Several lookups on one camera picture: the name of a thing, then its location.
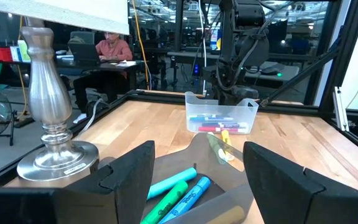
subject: green highlighter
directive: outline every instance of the green highlighter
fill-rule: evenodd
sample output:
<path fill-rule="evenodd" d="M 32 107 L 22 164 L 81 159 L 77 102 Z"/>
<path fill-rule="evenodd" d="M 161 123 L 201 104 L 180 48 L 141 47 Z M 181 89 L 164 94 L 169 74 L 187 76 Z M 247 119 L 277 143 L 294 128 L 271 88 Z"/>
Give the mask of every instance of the green highlighter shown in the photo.
<path fill-rule="evenodd" d="M 179 181 L 171 191 L 146 215 L 140 224 L 156 224 L 160 221 L 176 202 L 182 198 L 189 186 L 184 180 Z"/>

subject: red shirt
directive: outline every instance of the red shirt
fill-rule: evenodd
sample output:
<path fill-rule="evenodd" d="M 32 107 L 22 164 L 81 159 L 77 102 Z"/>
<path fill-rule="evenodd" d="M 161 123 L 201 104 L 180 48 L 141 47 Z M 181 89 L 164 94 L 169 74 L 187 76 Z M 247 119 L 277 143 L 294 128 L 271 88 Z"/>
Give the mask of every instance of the red shirt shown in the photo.
<path fill-rule="evenodd" d="M 132 52 L 125 40 L 118 39 L 112 47 L 107 40 L 102 40 L 96 45 L 98 54 L 105 56 L 107 59 L 117 56 L 118 60 L 132 60 Z"/>

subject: man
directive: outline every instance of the man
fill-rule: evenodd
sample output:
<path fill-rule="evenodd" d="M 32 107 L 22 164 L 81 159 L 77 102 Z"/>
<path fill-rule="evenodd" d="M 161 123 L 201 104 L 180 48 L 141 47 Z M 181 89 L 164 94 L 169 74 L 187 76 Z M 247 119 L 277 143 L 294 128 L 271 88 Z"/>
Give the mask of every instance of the man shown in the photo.
<path fill-rule="evenodd" d="M 107 32 L 104 34 L 106 40 L 102 40 L 96 45 L 100 60 L 132 60 L 132 52 L 125 40 L 119 38 L 119 34 Z M 128 84 L 126 73 L 116 73 L 110 71 L 93 72 L 91 75 L 81 77 L 73 82 L 76 103 L 81 110 L 81 114 L 74 123 L 86 118 L 86 88 L 97 88 L 107 94 L 110 103 L 117 99 L 118 91 L 127 91 Z"/>

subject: red marker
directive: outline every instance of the red marker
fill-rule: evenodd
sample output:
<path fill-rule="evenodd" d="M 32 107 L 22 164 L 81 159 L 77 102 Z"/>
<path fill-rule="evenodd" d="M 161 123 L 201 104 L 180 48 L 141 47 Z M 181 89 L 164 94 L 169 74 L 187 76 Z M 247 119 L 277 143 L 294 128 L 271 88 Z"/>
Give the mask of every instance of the red marker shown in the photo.
<path fill-rule="evenodd" d="M 199 127 L 198 131 L 212 131 L 212 132 L 221 132 L 227 130 L 230 133 L 246 133 L 248 129 L 246 128 L 214 128 L 214 127 Z"/>

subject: wooden tabletop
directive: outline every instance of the wooden tabletop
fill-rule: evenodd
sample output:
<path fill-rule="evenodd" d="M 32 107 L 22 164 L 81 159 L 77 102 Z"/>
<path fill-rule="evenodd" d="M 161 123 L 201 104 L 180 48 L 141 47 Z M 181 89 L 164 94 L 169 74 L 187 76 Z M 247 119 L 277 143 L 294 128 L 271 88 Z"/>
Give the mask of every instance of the wooden tabletop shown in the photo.
<path fill-rule="evenodd" d="M 101 159 L 154 140 L 159 157 L 189 145 L 195 133 L 187 131 L 185 119 L 185 106 L 127 101 L 78 139 L 95 144 Z M 258 113 L 250 134 L 231 135 L 232 145 L 240 151 L 245 141 L 358 189 L 358 147 L 321 118 Z M 255 201 L 244 223 L 263 223 Z"/>

